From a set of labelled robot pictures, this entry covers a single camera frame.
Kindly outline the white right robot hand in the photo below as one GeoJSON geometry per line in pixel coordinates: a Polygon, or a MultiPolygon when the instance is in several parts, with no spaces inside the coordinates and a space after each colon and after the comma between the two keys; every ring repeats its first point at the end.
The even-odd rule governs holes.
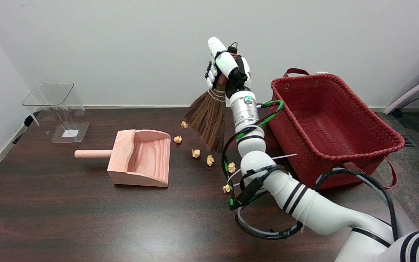
{"type": "Polygon", "coordinates": [[[220,94],[219,85],[225,84],[224,94],[231,98],[238,91],[248,91],[251,87],[251,70],[246,58],[238,54],[238,43],[226,47],[217,38],[208,39],[211,60],[205,73],[206,83],[211,94],[220,94]]]}

